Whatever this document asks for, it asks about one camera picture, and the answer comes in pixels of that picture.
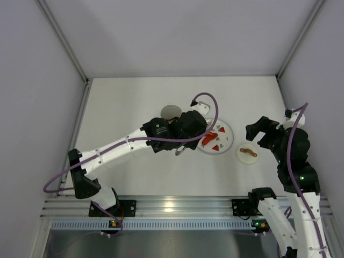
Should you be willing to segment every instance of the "gray wall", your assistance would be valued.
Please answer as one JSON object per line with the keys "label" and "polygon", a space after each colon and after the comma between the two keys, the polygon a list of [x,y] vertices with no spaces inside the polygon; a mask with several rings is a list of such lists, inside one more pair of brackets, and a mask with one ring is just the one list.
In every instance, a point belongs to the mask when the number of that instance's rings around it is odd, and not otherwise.
{"label": "gray wall", "polygon": [[26,257],[83,84],[34,0],[0,8],[0,257]]}
{"label": "gray wall", "polygon": [[47,0],[89,77],[275,75],[316,0]]}
{"label": "gray wall", "polygon": [[344,231],[344,1],[327,1],[282,78],[292,107],[309,102],[310,160]]}

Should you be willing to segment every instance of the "metal grille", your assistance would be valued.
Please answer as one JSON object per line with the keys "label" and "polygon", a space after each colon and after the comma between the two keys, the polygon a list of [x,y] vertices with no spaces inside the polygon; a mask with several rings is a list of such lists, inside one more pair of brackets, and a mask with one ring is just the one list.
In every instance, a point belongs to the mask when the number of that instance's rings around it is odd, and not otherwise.
{"label": "metal grille", "polygon": [[[124,230],[252,230],[251,220],[127,220]],[[52,230],[114,230],[109,220],[54,220]]]}

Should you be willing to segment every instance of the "round tray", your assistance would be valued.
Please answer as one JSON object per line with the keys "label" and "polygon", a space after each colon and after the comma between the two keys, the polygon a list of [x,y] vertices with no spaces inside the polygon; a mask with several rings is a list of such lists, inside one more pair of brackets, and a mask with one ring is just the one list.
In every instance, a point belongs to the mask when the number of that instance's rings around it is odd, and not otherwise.
{"label": "round tray", "polygon": [[[213,118],[207,118],[207,123],[211,123]],[[217,119],[216,124],[211,131],[212,133],[217,133],[218,136],[210,141],[207,145],[203,146],[202,141],[205,137],[200,139],[197,148],[206,154],[222,154],[225,153],[233,145],[234,134],[232,128],[221,119]]]}

